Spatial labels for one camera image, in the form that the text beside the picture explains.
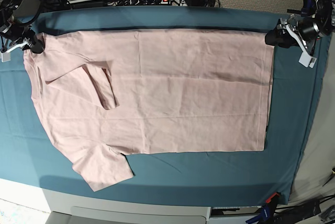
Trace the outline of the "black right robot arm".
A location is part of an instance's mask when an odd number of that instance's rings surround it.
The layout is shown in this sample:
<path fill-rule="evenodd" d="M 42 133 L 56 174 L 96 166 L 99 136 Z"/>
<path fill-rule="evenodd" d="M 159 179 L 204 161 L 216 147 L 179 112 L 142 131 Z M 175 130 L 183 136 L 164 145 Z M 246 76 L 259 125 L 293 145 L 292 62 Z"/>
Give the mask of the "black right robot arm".
<path fill-rule="evenodd" d="M 39 8 L 33 18 L 24 23 L 14 16 L 14 11 L 22 2 L 23 0 L 1 0 L 1 53 L 9 53 L 20 48 L 41 54 L 45 44 L 37 38 L 31 26 L 41 14 L 44 0 L 40 0 Z"/>

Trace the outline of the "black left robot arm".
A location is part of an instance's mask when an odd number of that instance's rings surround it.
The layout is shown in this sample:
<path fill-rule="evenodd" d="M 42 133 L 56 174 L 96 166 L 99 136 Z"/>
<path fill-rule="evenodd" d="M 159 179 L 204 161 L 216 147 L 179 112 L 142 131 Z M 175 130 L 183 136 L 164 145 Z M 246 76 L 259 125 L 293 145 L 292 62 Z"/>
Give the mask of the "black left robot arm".
<path fill-rule="evenodd" d="M 314 55 L 317 40 L 334 32 L 334 0 L 303 0 L 300 10 L 288 9 L 288 18 L 278 20 L 265 36 L 269 46 L 299 46 Z"/>

